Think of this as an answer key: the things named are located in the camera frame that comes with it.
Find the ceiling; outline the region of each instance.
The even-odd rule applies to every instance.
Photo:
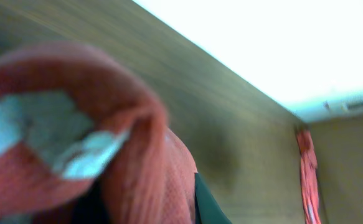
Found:
[[[363,96],[363,0],[135,2],[303,121]]]

